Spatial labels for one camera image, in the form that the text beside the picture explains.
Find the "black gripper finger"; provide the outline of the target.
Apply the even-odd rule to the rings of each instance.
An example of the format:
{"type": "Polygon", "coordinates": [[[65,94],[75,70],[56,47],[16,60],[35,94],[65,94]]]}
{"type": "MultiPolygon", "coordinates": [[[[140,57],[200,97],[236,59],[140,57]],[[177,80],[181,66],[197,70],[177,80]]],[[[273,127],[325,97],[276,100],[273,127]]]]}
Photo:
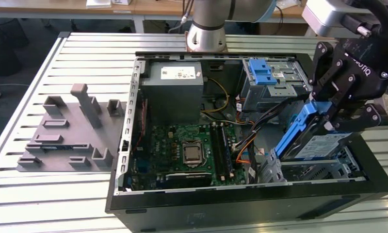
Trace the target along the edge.
{"type": "Polygon", "coordinates": [[[327,131],[336,132],[361,132],[367,128],[376,127],[383,122],[383,107],[376,104],[367,104],[360,111],[360,114],[352,118],[336,117],[327,121],[323,127],[327,131]]]}
{"type": "Polygon", "coordinates": [[[349,74],[352,58],[340,45],[319,42],[313,55],[313,74],[311,98],[315,101],[329,101],[337,107],[348,97],[355,76],[349,74]]]}

